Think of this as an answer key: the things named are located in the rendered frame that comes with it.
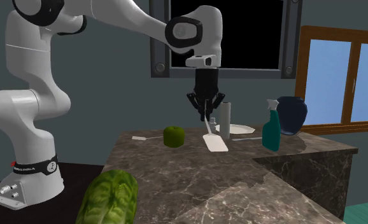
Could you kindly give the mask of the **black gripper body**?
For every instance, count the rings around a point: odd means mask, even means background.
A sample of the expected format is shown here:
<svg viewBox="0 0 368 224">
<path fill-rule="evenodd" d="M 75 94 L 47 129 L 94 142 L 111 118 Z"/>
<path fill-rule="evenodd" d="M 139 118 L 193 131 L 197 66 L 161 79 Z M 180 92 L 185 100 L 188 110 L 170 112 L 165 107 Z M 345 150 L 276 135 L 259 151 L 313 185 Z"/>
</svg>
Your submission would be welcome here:
<svg viewBox="0 0 368 224">
<path fill-rule="evenodd" d="M 194 93 L 196 99 L 212 100 L 218 93 L 218 69 L 196 69 Z"/>
</svg>

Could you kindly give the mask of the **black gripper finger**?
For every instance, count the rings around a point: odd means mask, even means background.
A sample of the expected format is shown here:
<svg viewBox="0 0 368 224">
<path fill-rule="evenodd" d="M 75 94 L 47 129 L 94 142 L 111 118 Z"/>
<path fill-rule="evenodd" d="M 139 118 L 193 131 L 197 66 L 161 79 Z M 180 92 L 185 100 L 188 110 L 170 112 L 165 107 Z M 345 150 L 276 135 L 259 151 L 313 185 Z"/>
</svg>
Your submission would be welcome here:
<svg viewBox="0 0 368 224">
<path fill-rule="evenodd" d="M 210 120 L 210 115 L 212 114 L 213 110 L 219 107 L 224 98 L 225 94 L 218 92 L 215 97 L 207 100 L 207 120 Z"/>
<path fill-rule="evenodd" d="M 203 122 L 205 119 L 205 100 L 201 97 L 198 97 L 195 92 L 188 93 L 187 98 L 200 114 L 200 120 Z"/>
</svg>

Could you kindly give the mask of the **white spatula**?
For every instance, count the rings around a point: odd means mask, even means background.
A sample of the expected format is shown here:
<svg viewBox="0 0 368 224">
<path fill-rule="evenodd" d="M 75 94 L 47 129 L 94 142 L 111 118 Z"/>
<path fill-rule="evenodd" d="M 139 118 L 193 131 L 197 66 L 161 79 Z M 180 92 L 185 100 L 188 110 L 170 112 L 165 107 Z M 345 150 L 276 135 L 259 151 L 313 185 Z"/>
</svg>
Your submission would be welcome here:
<svg viewBox="0 0 368 224">
<path fill-rule="evenodd" d="M 226 152 L 228 151 L 228 147 L 224 143 L 223 139 L 214 133 L 212 133 L 211 128 L 209 126 L 209 122 L 206 116 L 206 106 L 207 106 L 207 100 L 205 100 L 204 103 L 204 122 L 206 124 L 206 128 L 208 130 L 208 133 L 203 135 L 204 142 L 206 143 L 206 146 L 210 152 Z"/>
</svg>

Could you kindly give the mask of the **grey cylinder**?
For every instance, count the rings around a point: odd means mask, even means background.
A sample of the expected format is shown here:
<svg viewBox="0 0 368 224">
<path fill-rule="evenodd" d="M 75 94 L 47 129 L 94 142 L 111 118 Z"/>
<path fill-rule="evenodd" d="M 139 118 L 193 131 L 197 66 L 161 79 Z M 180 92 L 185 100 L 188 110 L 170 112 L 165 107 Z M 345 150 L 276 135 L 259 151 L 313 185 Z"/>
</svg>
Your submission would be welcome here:
<svg viewBox="0 0 368 224">
<path fill-rule="evenodd" d="M 231 103 L 222 102 L 220 106 L 220 136 L 222 139 L 230 137 L 230 111 Z"/>
</svg>

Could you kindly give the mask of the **white plate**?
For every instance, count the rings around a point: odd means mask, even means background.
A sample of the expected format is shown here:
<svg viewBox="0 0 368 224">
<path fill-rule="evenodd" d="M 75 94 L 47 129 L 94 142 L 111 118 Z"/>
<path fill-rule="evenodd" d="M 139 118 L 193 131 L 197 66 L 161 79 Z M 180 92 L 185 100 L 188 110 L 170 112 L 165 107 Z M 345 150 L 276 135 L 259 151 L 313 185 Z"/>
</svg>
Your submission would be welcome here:
<svg viewBox="0 0 368 224">
<path fill-rule="evenodd" d="M 255 129 L 252 127 L 238 124 L 216 125 L 215 130 L 217 132 L 222 132 L 223 134 L 234 134 L 234 135 L 252 134 L 255 132 Z"/>
</svg>

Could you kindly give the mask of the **green apple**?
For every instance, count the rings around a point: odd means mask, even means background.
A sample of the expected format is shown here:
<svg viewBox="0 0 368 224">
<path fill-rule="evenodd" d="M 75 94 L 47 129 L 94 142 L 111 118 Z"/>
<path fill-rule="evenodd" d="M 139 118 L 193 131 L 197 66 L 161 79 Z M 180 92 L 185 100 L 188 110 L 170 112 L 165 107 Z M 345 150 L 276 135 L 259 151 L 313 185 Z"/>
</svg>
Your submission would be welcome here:
<svg viewBox="0 0 368 224">
<path fill-rule="evenodd" d="M 163 131 L 164 145 L 170 148 L 178 148 L 184 144 L 185 131 L 181 127 L 170 126 Z"/>
</svg>

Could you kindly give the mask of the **grey framed black window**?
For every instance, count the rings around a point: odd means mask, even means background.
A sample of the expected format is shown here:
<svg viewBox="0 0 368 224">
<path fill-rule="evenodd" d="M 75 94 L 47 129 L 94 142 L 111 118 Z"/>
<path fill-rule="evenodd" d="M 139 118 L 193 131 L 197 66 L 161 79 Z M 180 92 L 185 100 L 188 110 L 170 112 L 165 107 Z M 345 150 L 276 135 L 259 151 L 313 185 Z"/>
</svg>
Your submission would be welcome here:
<svg viewBox="0 0 368 224">
<path fill-rule="evenodd" d="M 214 0 L 223 15 L 220 78 L 294 79 L 303 0 Z M 277 30 L 256 15 L 260 3 L 279 6 Z M 267 35 L 267 32 L 280 35 Z"/>
</svg>

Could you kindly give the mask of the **teal spray bottle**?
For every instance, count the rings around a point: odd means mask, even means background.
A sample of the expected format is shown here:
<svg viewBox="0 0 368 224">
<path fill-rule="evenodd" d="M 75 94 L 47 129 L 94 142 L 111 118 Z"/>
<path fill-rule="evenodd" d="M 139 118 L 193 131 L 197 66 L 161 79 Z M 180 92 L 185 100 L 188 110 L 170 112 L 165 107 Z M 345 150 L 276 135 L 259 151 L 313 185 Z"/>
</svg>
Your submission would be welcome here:
<svg viewBox="0 0 368 224">
<path fill-rule="evenodd" d="M 270 119 L 262 129 L 262 145 L 271 151 L 278 151 L 281 140 L 280 119 L 277 112 L 279 102 L 277 100 L 268 99 L 267 103 Z"/>
</svg>

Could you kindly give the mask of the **dark blue vase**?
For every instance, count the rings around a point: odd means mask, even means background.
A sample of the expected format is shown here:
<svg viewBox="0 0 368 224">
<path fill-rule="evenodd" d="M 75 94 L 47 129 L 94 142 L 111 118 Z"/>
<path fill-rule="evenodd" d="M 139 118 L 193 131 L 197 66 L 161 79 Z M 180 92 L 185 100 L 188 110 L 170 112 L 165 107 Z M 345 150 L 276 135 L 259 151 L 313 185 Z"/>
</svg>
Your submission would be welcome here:
<svg viewBox="0 0 368 224">
<path fill-rule="evenodd" d="M 278 98 L 277 112 L 280 119 L 281 133 L 292 136 L 301 130 L 308 113 L 308 107 L 303 98 L 281 96 Z"/>
</svg>

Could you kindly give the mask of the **brown framed window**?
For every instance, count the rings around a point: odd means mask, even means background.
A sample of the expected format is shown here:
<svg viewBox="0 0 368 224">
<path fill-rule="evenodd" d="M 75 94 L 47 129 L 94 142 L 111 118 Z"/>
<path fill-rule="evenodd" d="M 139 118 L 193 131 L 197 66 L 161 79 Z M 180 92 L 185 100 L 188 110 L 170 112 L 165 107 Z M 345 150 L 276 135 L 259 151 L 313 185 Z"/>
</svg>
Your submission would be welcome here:
<svg viewBox="0 0 368 224">
<path fill-rule="evenodd" d="M 313 135 L 368 132 L 368 31 L 301 27 L 295 95 Z"/>
</svg>

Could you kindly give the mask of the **green lettuce head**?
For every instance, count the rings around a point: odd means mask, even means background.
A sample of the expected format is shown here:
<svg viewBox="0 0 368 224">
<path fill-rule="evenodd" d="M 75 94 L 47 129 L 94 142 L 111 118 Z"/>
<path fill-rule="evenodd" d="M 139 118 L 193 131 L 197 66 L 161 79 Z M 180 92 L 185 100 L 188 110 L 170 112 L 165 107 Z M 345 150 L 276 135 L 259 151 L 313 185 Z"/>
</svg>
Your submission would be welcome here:
<svg viewBox="0 0 368 224">
<path fill-rule="evenodd" d="M 113 169 L 89 184 L 75 224 L 133 224 L 138 182 L 130 173 Z"/>
</svg>

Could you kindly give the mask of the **dark robot stand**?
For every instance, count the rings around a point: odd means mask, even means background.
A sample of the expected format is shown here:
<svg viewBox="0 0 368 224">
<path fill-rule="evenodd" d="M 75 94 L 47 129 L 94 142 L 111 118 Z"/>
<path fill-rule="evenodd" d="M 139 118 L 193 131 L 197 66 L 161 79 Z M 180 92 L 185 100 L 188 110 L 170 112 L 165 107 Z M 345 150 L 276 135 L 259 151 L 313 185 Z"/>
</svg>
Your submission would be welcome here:
<svg viewBox="0 0 368 224">
<path fill-rule="evenodd" d="M 83 196 L 103 166 L 60 163 L 64 190 L 58 196 L 19 210 L 0 205 L 0 224 L 75 224 Z"/>
</svg>

